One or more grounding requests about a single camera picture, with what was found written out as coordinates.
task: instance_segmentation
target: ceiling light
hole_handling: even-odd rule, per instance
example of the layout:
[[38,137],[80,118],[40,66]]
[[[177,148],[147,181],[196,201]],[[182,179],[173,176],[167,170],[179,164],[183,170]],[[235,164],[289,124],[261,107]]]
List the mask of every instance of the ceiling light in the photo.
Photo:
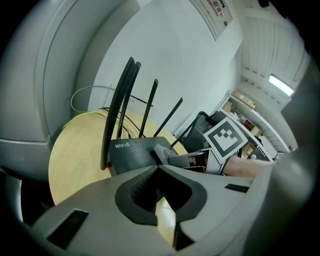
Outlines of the ceiling light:
[[281,91],[283,91],[286,95],[291,96],[294,93],[294,90],[292,90],[288,85],[286,85],[284,82],[280,81],[278,78],[276,78],[274,75],[270,75],[269,82],[276,87],[278,87]]

